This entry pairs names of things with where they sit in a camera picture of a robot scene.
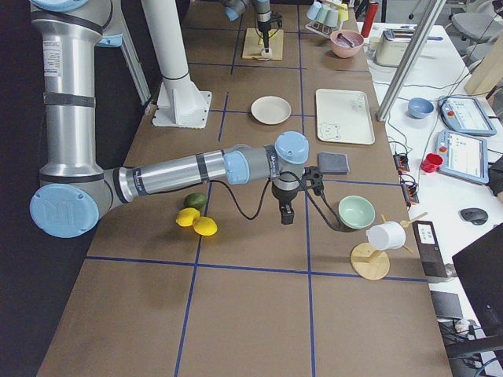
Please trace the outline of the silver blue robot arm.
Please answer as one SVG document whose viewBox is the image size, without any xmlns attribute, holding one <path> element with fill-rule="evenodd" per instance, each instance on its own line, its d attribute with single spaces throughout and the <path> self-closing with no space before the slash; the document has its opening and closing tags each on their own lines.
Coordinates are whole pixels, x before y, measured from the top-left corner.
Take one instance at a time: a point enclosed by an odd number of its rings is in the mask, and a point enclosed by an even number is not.
<svg viewBox="0 0 503 377">
<path fill-rule="evenodd" d="M 271 54 L 270 40 L 272 36 L 273 24 L 276 24 L 279 29 L 282 28 L 282 15 L 273 12 L 270 8 L 269 0 L 221 0 L 220 1 L 227 18 L 230 21 L 235 21 L 242 16 L 248 9 L 253 8 L 255 14 L 255 26 L 258 30 L 259 39 L 263 43 L 262 52 Z"/>
<path fill-rule="evenodd" d="M 309 142 L 282 133 L 271 145 L 234 145 L 143 167 L 102 169 L 95 150 L 94 50 L 119 43 L 136 53 L 118 1 L 33 1 L 31 21 L 42 35 L 48 160 L 30 202 L 34 223 L 59 238 L 90 231 L 112 209 L 141 196 L 176 192 L 207 182 L 226 187 L 263 179 L 293 221 L 299 192 L 318 193 L 321 173 L 307 165 Z"/>
</svg>

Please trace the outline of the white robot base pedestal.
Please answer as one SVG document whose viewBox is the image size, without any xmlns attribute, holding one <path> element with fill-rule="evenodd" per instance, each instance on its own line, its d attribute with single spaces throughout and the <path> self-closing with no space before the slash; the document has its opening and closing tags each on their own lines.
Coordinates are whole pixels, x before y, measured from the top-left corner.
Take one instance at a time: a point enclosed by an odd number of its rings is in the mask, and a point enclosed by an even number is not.
<svg viewBox="0 0 503 377">
<path fill-rule="evenodd" d="M 203 129 L 212 94 L 192 81 L 174 1 L 143 1 L 145 19 L 162 75 L 155 126 Z"/>
</svg>

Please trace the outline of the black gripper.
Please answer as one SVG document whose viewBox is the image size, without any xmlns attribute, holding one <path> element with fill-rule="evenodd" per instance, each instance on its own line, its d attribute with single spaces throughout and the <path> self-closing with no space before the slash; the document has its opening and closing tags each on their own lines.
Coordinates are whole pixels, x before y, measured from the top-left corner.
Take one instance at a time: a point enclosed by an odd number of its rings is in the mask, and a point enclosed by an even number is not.
<svg viewBox="0 0 503 377">
<path fill-rule="evenodd" d="M 263 47 L 264 49 L 269 49 L 269 32 L 272 30 L 274 25 L 276 25 L 278 28 L 283 27 L 283 17 L 281 14 L 259 14 L 257 16 L 257 25 L 260 33 L 263 36 Z"/>
<path fill-rule="evenodd" d="M 282 225 L 291 225 L 294 222 L 292 201 L 299 191 L 312 190 L 316 196 L 324 193 L 322 178 L 323 174 L 318 167 L 311 166 L 305 167 L 302 174 L 283 171 L 279 178 L 273 180 L 272 193 L 279 203 Z"/>
</svg>

